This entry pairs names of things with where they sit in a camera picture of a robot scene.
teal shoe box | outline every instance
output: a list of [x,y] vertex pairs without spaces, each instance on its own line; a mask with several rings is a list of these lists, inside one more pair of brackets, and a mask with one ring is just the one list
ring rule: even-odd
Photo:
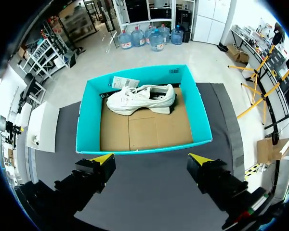
[[[101,151],[101,115],[103,97],[112,88],[114,76],[139,80],[139,85],[179,84],[190,126],[192,142],[136,151]],[[186,65],[161,65],[118,71],[88,80],[82,97],[76,136],[76,152],[81,154],[149,154],[174,151],[212,141],[210,124],[195,80]]]

yellow tripod stand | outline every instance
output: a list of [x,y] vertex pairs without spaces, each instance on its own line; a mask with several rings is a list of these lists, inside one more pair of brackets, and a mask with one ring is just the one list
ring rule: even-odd
[[[265,98],[268,97],[273,91],[275,91],[278,86],[280,85],[280,83],[282,81],[284,81],[287,76],[289,75],[289,70],[287,71],[287,73],[282,77],[282,79],[275,84],[275,86],[270,89],[265,95],[263,95],[261,92],[257,91],[257,84],[258,84],[258,74],[261,70],[261,68],[263,67],[263,65],[265,64],[265,62],[267,61],[267,59],[269,58],[270,54],[272,53],[273,49],[274,49],[275,45],[273,45],[269,51],[269,53],[267,54],[267,56],[264,58],[264,60],[261,62],[260,66],[258,67],[258,69],[251,69],[251,68],[244,68],[244,67],[239,67],[239,66],[228,66],[229,68],[236,68],[236,69],[241,69],[241,70],[246,70],[246,71],[253,71],[254,73],[252,74],[252,76],[250,77],[251,79],[253,79],[255,77],[255,81],[254,81],[254,88],[241,83],[242,86],[250,89],[251,91],[254,92],[253,98],[252,98],[252,102],[251,102],[251,107],[249,109],[247,109],[246,111],[242,112],[241,114],[239,114],[237,116],[237,118],[241,118],[243,115],[245,115],[247,112],[249,112],[251,109],[253,109],[254,107],[256,107],[258,104],[261,103],[261,101],[263,101],[263,125],[265,124],[265,118],[266,118],[266,101]],[[255,96],[259,95],[261,96],[261,99],[259,99],[257,102],[255,102]]]
[[254,93],[261,95],[261,99],[259,99],[257,102],[255,102],[249,109],[247,109],[246,111],[242,112],[241,114],[239,114],[237,116],[238,119],[240,119],[243,115],[245,115],[247,112],[249,112],[251,109],[253,109],[254,107],[256,107],[258,104],[261,103],[261,101],[264,102],[264,120],[265,120],[265,107],[266,107],[266,103],[265,103],[265,98],[268,97],[272,92],[274,92],[280,85],[281,82],[283,82],[287,76],[289,75],[289,70],[287,71],[287,73],[281,78],[280,81],[278,81],[278,83],[275,84],[274,87],[272,87],[265,95],[261,94],[260,92],[258,92],[257,90],[254,90],[253,88],[250,87],[250,89],[252,89],[254,91]]
[[267,56],[263,59],[263,61],[261,62],[260,66],[257,69],[252,69],[252,68],[245,68],[245,67],[239,67],[239,66],[228,66],[229,68],[235,68],[235,69],[240,69],[240,70],[245,70],[245,71],[253,71],[254,73],[252,74],[252,76],[250,77],[251,79],[255,78],[254,82],[254,88],[251,88],[250,86],[246,85],[246,84],[241,84],[242,86],[251,89],[254,92],[254,95],[252,97],[252,101],[251,101],[251,105],[253,105],[255,103],[255,96],[256,94],[258,94],[259,92],[256,91],[257,89],[257,84],[258,84],[258,74],[261,70],[261,68],[263,67],[263,65],[265,64],[265,62],[267,61],[267,59],[269,58],[270,54],[272,53],[273,49],[274,49],[274,45],[271,47],[269,53],[267,54]]

brown cardboard box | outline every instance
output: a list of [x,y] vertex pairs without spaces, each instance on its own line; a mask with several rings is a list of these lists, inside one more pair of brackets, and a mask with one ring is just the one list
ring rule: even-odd
[[268,164],[272,159],[272,138],[257,141],[257,161],[259,164]]
[[281,160],[287,150],[289,150],[289,138],[279,140],[277,145],[273,146],[272,158]]
[[25,55],[25,52],[26,51],[22,47],[20,47],[19,50],[18,50],[18,54],[19,54],[20,57],[23,57]]
[[259,164],[269,164],[272,160],[281,160],[289,149],[289,139],[281,139],[277,145],[272,145],[272,138],[257,141],[257,161]]
[[240,51],[237,62],[243,63],[243,64],[248,63],[249,62],[249,55],[244,51]]
[[171,114],[139,109],[131,116],[110,111],[103,100],[101,151],[130,151],[192,143],[185,104],[180,88]]
[[232,56],[233,59],[236,61],[239,55],[239,51],[233,45],[227,45],[227,48],[230,56]]
[[240,48],[238,50],[233,45],[228,45],[227,48],[228,48],[228,53],[230,54],[230,56],[233,58],[235,62],[239,62],[243,64],[249,62],[249,55],[246,52],[242,51]]
[[8,149],[8,155],[9,155],[10,158],[14,158],[12,149]]

shoe tag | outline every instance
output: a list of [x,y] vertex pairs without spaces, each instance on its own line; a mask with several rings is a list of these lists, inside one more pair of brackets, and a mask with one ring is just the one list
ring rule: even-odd
[[130,88],[137,88],[139,84],[139,80],[132,78],[123,78],[114,76],[112,80],[112,88],[122,89],[124,86],[128,86]]

blue water bottle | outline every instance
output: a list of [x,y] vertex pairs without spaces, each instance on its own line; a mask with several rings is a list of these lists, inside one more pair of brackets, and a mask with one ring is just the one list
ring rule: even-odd
[[158,31],[162,34],[162,36],[164,38],[164,42],[169,43],[170,29],[168,27],[165,27],[165,24],[162,24],[162,26],[160,26],[158,28]]
[[177,28],[172,30],[171,42],[175,45],[181,45],[182,41],[183,41],[183,31],[180,30],[180,26],[177,25]]
[[158,29],[155,29],[154,33],[150,35],[150,46],[154,51],[162,51],[164,49],[164,37],[159,33]]
[[145,42],[146,42],[146,44],[150,44],[150,35],[154,32],[154,30],[155,30],[155,26],[154,27],[152,27],[151,25],[149,26],[149,28],[144,32],[144,37],[145,37]]
[[119,35],[118,39],[122,49],[127,50],[133,47],[131,43],[131,35],[126,33],[125,30],[122,30],[122,33]]
[[131,33],[131,40],[133,46],[142,47],[145,45],[145,36],[142,30],[139,30],[138,27],[135,27],[135,30]]

